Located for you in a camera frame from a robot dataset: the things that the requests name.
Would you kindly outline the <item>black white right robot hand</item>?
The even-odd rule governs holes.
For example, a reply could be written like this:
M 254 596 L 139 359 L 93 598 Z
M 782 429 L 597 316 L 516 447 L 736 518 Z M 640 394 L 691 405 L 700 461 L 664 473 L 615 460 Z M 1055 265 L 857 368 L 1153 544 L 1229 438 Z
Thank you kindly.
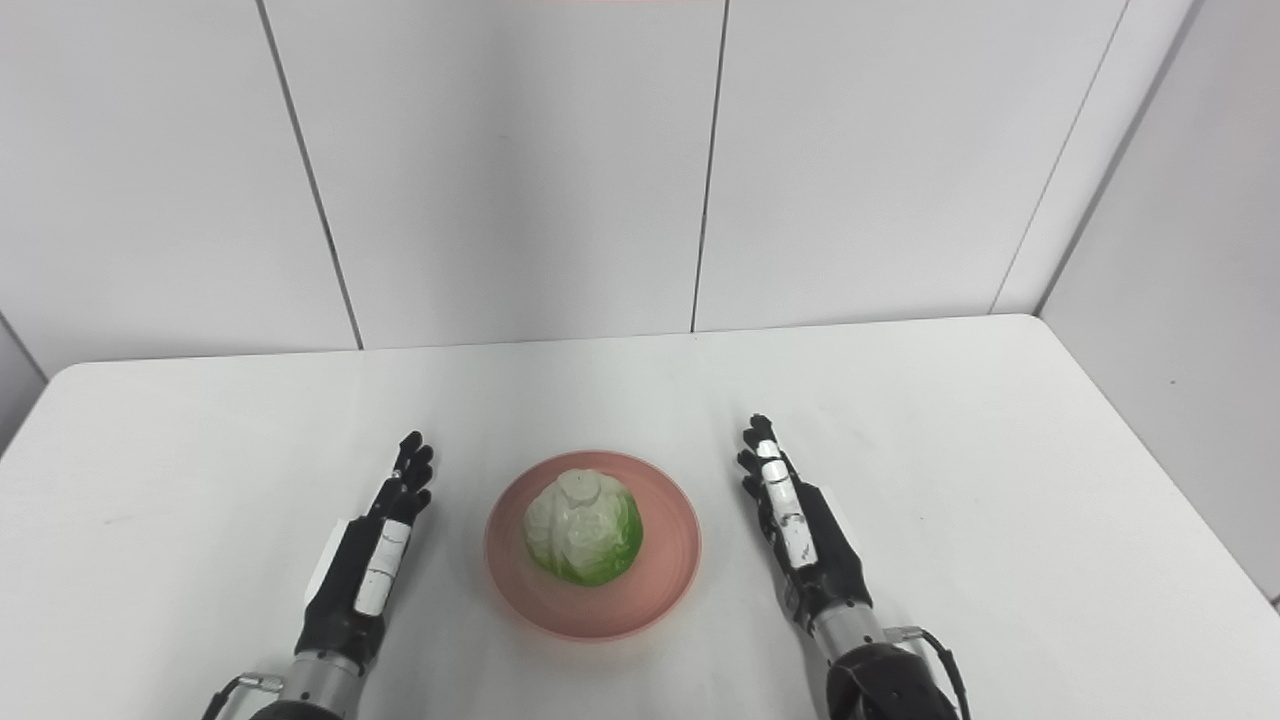
M 772 420 L 751 415 L 737 462 L 742 488 L 783 578 L 783 607 L 813 635 L 819 618 L 840 609 L 872 609 L 861 559 L 818 486 L 804 480 L 781 448 Z

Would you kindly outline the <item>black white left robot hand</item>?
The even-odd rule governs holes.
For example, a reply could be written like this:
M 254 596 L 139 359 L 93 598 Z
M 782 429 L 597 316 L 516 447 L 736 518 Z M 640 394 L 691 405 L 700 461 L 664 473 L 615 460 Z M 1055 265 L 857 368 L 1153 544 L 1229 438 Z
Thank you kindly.
M 385 611 L 413 525 L 431 502 L 434 450 L 420 432 L 401 442 L 369 510 L 343 528 L 303 612 L 294 653 L 340 657 L 366 673 L 387 635 Z

